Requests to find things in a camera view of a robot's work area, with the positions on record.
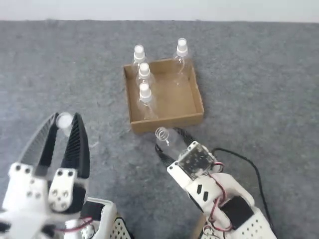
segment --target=gray carpet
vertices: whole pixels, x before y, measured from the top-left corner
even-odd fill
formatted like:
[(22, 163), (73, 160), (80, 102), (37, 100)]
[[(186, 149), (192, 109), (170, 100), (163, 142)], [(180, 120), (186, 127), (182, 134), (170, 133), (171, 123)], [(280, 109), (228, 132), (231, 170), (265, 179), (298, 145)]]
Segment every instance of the gray carpet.
[[(99, 141), (90, 196), (114, 201), (137, 239), (188, 238), (200, 212), (162, 167), (153, 135), (130, 131), (122, 72), (135, 44), (165, 58), (181, 36), (205, 106), (204, 123), (187, 130), (256, 163), (279, 239), (319, 238), (318, 24), (0, 22), (1, 198), (39, 124), (79, 112), (89, 142)], [(251, 166), (218, 156), (262, 208)]]

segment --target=white wall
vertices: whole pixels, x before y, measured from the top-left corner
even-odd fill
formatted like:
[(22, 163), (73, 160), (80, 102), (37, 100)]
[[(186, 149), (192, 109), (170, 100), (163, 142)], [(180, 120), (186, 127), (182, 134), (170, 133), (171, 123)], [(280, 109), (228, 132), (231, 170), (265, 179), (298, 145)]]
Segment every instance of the white wall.
[(319, 0), (0, 0), (0, 20), (319, 22)]

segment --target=white spray cap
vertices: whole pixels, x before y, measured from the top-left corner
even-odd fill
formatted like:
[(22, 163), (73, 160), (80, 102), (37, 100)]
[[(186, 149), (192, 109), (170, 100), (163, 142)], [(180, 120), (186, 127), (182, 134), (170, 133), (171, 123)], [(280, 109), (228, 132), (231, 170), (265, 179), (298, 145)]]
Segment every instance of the white spray cap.
[(143, 62), (139, 68), (139, 77), (147, 79), (151, 75), (150, 66), (148, 63)]
[(152, 99), (150, 86), (146, 82), (140, 83), (140, 99), (145, 103), (150, 102)]
[(73, 115), (68, 112), (60, 113), (56, 118), (56, 126), (63, 130), (63, 133), (69, 137), (72, 129)]
[(180, 38), (177, 42), (176, 53), (178, 56), (184, 57), (188, 54), (187, 41), (185, 38)]
[(145, 52), (142, 45), (136, 45), (134, 47), (134, 61), (142, 63), (145, 61)]

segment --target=cardboard box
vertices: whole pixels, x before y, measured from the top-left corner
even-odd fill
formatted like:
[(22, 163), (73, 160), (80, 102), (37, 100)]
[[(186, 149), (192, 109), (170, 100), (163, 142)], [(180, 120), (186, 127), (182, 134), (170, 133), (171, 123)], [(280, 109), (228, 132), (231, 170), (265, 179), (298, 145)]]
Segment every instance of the cardboard box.
[(192, 236), (190, 237), (191, 239), (201, 238), (205, 223), (206, 223), (206, 217), (204, 215), (201, 215), (200, 218), (198, 219), (196, 227), (193, 230)]
[(139, 89), (131, 65), (124, 66), (124, 78), (130, 113), (130, 123), (134, 133), (154, 132), (158, 127), (184, 127), (203, 121), (204, 107), (196, 82), (194, 66), (191, 63), (188, 82), (178, 86), (174, 82), (177, 74), (172, 59), (150, 63), (156, 82), (152, 93), (156, 96), (158, 119), (144, 120), (137, 106)]

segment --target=robotic arm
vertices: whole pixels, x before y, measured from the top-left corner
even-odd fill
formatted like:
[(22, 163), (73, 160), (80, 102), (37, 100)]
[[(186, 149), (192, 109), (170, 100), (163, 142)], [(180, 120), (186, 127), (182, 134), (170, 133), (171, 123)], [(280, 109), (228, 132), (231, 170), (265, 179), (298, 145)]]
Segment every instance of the robotic arm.
[(229, 174), (223, 164), (196, 141), (172, 161), (156, 147), (168, 173), (206, 216), (201, 239), (276, 239), (253, 197)]
[[(54, 113), (45, 121), (10, 167), (0, 239), (112, 239), (120, 233), (130, 239), (114, 203), (87, 198), (90, 153), (79, 114), (73, 117), (60, 168), (53, 180), (48, 178), (58, 116)], [(66, 229), (57, 227), (64, 223)]]

